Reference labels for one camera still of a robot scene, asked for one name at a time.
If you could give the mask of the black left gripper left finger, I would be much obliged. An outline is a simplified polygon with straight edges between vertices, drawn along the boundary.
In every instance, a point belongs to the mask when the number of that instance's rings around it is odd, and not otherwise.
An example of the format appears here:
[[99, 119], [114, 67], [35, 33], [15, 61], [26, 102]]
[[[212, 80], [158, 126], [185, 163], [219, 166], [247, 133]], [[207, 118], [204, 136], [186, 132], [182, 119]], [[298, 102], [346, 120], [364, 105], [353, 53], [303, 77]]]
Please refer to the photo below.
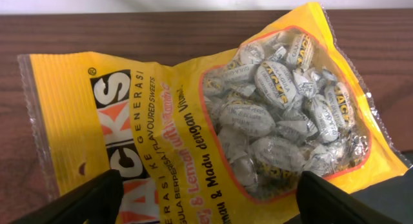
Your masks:
[[123, 193], [120, 172], [110, 169], [12, 224], [114, 224]]

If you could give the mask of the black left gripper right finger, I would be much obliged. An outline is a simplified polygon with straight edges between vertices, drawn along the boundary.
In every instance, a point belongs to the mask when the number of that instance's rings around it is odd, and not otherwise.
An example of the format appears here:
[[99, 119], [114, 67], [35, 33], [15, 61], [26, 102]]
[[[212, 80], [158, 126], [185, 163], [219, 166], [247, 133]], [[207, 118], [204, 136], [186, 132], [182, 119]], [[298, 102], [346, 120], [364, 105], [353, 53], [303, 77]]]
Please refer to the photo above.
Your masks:
[[399, 223], [310, 171], [301, 174], [297, 184], [296, 201], [304, 224]]

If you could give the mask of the yellow Hacks candy bag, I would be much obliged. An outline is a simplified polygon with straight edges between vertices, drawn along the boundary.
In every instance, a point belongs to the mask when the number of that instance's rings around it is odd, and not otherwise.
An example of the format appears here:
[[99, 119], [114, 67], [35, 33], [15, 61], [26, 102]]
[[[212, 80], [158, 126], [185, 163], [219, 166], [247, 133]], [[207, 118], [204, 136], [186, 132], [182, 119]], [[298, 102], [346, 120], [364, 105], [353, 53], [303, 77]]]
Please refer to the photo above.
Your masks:
[[52, 201], [118, 170], [116, 223], [284, 223], [304, 171], [353, 193], [412, 168], [317, 2], [176, 66], [17, 60]]

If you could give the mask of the black open gift box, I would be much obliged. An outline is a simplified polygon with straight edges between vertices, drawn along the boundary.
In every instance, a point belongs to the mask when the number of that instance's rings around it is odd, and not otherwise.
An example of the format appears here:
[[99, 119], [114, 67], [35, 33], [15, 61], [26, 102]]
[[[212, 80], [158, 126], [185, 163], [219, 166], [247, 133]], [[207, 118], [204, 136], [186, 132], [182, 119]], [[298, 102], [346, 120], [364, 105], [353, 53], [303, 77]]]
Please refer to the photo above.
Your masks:
[[[404, 175], [385, 180], [359, 192], [347, 192], [366, 206], [399, 223], [412, 223], [412, 169]], [[302, 223], [300, 213], [287, 221]]]

